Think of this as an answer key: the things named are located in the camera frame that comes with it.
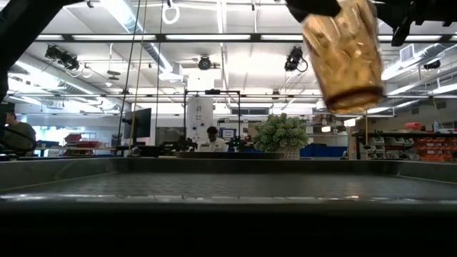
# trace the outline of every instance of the potted plant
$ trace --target potted plant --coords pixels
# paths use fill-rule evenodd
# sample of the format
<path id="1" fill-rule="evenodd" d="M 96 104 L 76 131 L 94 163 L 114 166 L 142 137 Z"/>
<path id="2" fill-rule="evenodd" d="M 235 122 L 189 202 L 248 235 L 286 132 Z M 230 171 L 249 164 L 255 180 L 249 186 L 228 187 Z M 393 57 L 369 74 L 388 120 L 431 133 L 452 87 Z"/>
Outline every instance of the potted plant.
<path id="1" fill-rule="evenodd" d="M 285 159 L 300 159 L 300 149 L 308 143 L 305 123 L 287 114 L 270 115 L 268 120 L 256 124 L 257 135 L 253 137 L 255 148 L 269 153 L 284 153 Z"/>

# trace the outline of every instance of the amber glass cup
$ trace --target amber glass cup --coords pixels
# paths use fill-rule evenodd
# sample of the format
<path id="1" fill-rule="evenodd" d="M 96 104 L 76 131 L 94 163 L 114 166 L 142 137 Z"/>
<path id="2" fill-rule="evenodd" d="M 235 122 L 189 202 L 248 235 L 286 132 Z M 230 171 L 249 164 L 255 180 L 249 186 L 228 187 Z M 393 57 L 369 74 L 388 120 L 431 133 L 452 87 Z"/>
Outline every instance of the amber glass cup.
<path id="1" fill-rule="evenodd" d="M 339 3 L 335 18 L 308 16 L 303 35 L 327 109 L 352 114 L 376 106 L 383 97 L 378 22 L 368 0 Z"/>

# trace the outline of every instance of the green plant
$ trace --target green plant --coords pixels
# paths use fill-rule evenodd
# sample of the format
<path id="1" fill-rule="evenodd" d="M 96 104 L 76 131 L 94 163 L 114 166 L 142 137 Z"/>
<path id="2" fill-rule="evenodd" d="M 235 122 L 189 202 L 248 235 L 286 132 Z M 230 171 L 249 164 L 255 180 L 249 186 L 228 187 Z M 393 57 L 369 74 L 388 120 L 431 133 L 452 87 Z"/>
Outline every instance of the green plant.
<path id="1" fill-rule="evenodd" d="M 254 146 L 257 150 L 267 152 L 275 152 L 284 146 L 303 148 L 308 143 L 305 127 L 303 121 L 298 118 L 287 118 L 287 114 L 270 115 L 266 122 L 256 124 Z"/>

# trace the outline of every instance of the storage rack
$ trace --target storage rack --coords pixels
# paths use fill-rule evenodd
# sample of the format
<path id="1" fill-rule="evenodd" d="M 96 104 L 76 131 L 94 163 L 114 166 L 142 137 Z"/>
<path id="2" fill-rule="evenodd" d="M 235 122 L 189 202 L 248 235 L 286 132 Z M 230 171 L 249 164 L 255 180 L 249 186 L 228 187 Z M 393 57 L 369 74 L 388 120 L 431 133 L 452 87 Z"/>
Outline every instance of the storage rack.
<path id="1" fill-rule="evenodd" d="M 457 133 L 368 133 L 369 149 L 365 149 L 365 133 L 356 137 L 357 159 L 405 159 L 414 161 L 457 161 Z"/>

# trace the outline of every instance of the white planter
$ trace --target white planter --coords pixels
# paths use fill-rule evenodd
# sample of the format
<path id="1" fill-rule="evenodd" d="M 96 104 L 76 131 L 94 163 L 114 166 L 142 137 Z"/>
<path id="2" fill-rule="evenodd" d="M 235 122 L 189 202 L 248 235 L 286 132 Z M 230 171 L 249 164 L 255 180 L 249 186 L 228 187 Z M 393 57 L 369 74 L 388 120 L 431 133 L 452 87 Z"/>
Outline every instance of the white planter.
<path id="1" fill-rule="evenodd" d="M 300 148 L 296 146 L 280 147 L 276 153 L 284 153 L 284 160 L 300 160 Z"/>

